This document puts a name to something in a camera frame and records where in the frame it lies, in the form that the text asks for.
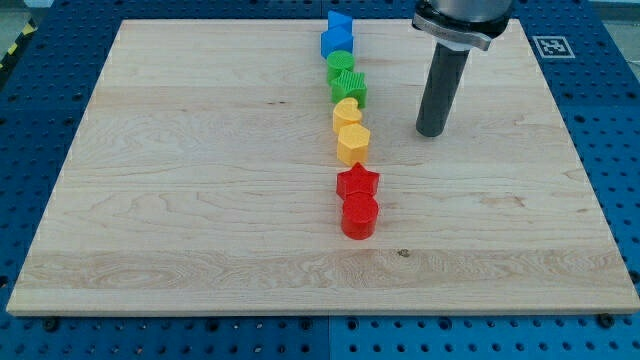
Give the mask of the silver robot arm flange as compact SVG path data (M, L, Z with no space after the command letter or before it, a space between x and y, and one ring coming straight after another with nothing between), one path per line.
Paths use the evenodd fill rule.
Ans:
M513 0L421 0L412 26L454 51L487 51L506 29Z

